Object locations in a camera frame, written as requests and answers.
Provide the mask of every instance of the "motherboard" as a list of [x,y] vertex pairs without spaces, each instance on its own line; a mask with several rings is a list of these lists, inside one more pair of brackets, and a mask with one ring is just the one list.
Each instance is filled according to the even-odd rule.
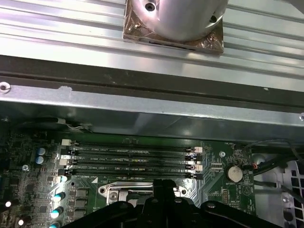
[[11,132],[0,148],[0,228],[59,228],[118,200],[134,206],[154,179],[178,197],[255,215],[250,150],[231,142],[55,131]]

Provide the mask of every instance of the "mounting hole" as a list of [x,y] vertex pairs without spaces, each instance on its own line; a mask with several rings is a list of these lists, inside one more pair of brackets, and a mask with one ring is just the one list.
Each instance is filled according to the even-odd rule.
[[150,11],[150,12],[155,10],[155,6],[154,6],[153,3],[147,3],[147,4],[145,5],[145,8],[146,8],[146,10],[148,10],[148,11]]
[[218,21],[218,19],[217,19],[217,17],[214,16],[214,15],[212,15],[212,17],[211,17],[210,20],[209,20],[210,23],[215,23],[215,22],[217,22],[217,21]]

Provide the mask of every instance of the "silver metal panel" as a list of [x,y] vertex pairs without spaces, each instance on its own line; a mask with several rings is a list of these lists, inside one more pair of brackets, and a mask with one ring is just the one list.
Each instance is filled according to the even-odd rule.
[[[301,185],[301,179],[303,180],[303,175],[299,173],[298,166],[295,161],[290,161],[287,163],[288,167],[286,169],[275,168],[261,175],[255,176],[255,180],[258,181],[269,181],[274,183],[281,183],[289,189],[299,189],[300,196],[303,197],[304,189]],[[291,179],[298,179],[298,185],[292,185]],[[286,223],[294,225],[294,227],[299,227],[296,225],[296,220],[303,221],[303,217],[300,217],[298,214],[295,214],[295,210],[299,210],[300,213],[303,213],[302,206],[300,204],[294,204],[294,199],[286,192],[282,192],[279,189],[271,189],[260,186],[255,186],[256,194],[256,212],[261,219],[265,219],[274,224],[277,224],[282,227]],[[289,211],[293,215],[293,219],[289,222],[284,220],[283,211]]]
[[1,0],[0,54],[304,91],[304,16],[230,0],[220,57],[122,40],[124,0]]
[[255,141],[303,142],[299,114],[11,86],[0,95],[0,119],[55,116],[93,124],[100,133]]

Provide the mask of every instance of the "wire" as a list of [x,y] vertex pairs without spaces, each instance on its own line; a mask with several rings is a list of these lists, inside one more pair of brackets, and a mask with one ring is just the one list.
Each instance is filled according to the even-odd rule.
[[266,181],[257,181],[257,180],[255,180],[254,184],[258,185],[258,186],[262,186],[262,187],[276,188],[276,183],[273,183],[273,182],[266,182]]
[[[269,188],[277,188],[277,184],[273,182],[264,182],[264,181],[254,181],[255,185],[258,186],[263,186],[263,187],[269,187]],[[281,190],[284,192],[287,192],[289,195],[291,195],[293,198],[295,198],[297,201],[302,203],[304,205],[304,198],[299,196],[298,194],[294,193],[292,190],[284,186],[283,184],[281,185]]]
[[242,152],[244,153],[246,151],[246,149],[252,147],[252,146],[256,146],[259,144],[263,144],[263,143],[273,143],[273,142],[285,142],[289,145],[291,151],[293,152],[294,156],[298,159],[298,161],[304,165],[304,159],[299,155],[299,153],[296,151],[295,147],[292,145],[292,143],[287,140],[287,139],[267,139],[267,140],[261,140],[261,141],[256,141],[253,142],[251,144],[246,145],[243,149]]
[[284,164],[290,162],[292,160],[296,160],[295,156],[292,154],[283,155],[276,158],[273,158],[269,161],[261,163],[258,165],[258,169],[254,170],[254,176],[267,172],[269,170],[274,169],[275,167],[279,166],[280,164]]
[[257,169],[258,169],[257,164],[253,163],[253,168],[254,168],[255,170],[257,170]]

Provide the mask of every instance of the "blue capacitor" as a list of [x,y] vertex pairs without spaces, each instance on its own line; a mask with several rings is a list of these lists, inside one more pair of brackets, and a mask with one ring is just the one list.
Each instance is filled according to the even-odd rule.
[[61,207],[58,207],[51,212],[51,218],[56,219],[59,217],[59,215],[63,212],[63,209]]
[[60,192],[57,193],[54,197],[53,197],[53,201],[54,202],[60,202],[64,197],[66,196],[66,194],[64,192]]
[[43,147],[41,147],[37,150],[38,155],[44,155],[45,153],[46,153],[46,149],[44,149]]
[[49,226],[49,228],[60,228],[60,227],[61,227],[61,225],[59,222],[54,222]]
[[36,164],[41,165],[44,162],[44,158],[42,156],[38,156],[35,161]]

